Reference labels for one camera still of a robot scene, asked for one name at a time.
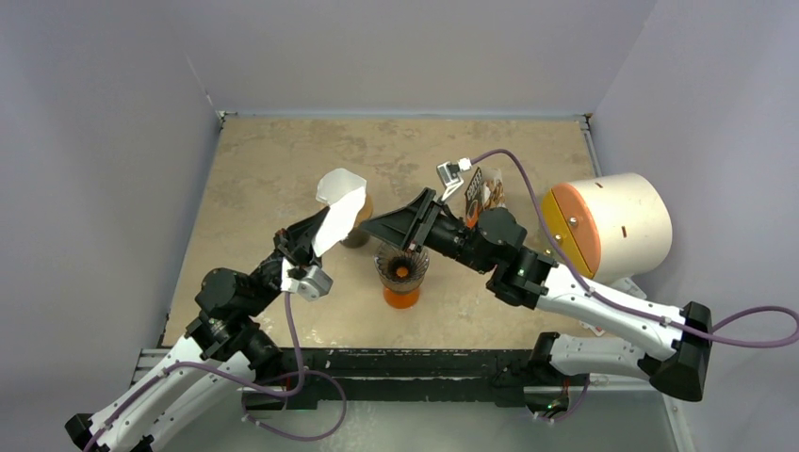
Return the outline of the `dark ribbed glass cone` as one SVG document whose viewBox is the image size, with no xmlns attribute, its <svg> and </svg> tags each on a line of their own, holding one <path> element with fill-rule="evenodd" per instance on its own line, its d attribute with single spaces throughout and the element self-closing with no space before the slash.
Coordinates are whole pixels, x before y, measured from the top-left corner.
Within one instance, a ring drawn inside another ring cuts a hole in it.
<svg viewBox="0 0 799 452">
<path fill-rule="evenodd" d="M 383 243 L 375 252 L 374 263 L 385 288 L 397 294 L 406 294 L 423 283 L 430 257 L 426 248 L 400 250 Z"/>
</svg>

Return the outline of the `white paper coffee filter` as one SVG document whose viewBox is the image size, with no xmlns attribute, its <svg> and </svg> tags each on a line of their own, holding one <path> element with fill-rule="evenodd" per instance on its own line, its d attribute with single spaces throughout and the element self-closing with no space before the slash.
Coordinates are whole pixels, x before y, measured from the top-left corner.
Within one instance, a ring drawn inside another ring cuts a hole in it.
<svg viewBox="0 0 799 452">
<path fill-rule="evenodd" d="M 316 200 L 331 205 L 350 192 L 366 186 L 367 180 L 360 175 L 344 168 L 333 169 L 318 181 Z"/>
</svg>

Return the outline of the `amber glass carafe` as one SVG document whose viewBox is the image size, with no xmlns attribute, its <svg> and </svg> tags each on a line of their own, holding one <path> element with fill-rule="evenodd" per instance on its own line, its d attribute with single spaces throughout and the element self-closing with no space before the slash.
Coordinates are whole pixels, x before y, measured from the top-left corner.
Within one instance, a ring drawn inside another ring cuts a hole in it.
<svg viewBox="0 0 799 452">
<path fill-rule="evenodd" d="M 404 310 L 415 306 L 420 296 L 420 289 L 416 288 L 408 292 L 395 292 L 385 287 L 383 289 L 383 299 L 392 308 Z"/>
</svg>

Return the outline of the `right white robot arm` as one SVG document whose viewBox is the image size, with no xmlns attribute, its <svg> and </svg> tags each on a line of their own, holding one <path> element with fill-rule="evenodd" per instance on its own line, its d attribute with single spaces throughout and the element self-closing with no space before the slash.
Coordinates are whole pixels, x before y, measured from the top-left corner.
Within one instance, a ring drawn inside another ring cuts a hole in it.
<svg viewBox="0 0 799 452">
<path fill-rule="evenodd" d="M 508 305 L 598 326 L 616 337 L 601 352 L 615 351 L 618 362 L 631 355 L 628 375 L 668 396 L 702 400 L 711 352 L 707 306 L 659 304 L 584 280 L 525 246 L 527 231 L 507 209 L 489 209 L 468 227 L 434 196 L 426 188 L 410 204 L 365 220 L 360 228 L 397 249 L 426 248 L 489 274 L 487 290 Z"/>
</svg>

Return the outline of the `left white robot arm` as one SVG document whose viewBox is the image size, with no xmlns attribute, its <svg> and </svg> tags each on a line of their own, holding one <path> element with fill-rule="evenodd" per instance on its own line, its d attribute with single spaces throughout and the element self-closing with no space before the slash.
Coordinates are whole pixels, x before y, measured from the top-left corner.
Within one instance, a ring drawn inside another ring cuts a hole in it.
<svg viewBox="0 0 799 452">
<path fill-rule="evenodd" d="M 285 371 L 283 351 L 253 319 L 279 297 L 313 300 L 329 292 L 332 281 L 321 269 L 329 245 L 318 237 L 329 215 L 323 208 L 279 230 L 273 252 L 250 273 L 210 270 L 195 298 L 200 312 L 184 336 L 106 408 L 70 418 L 65 429 L 72 442 L 82 451 L 161 451 L 242 387 L 286 380 L 267 395 L 285 401 L 297 394 L 308 373 L 300 345 L 293 345 L 297 370 Z"/>
</svg>

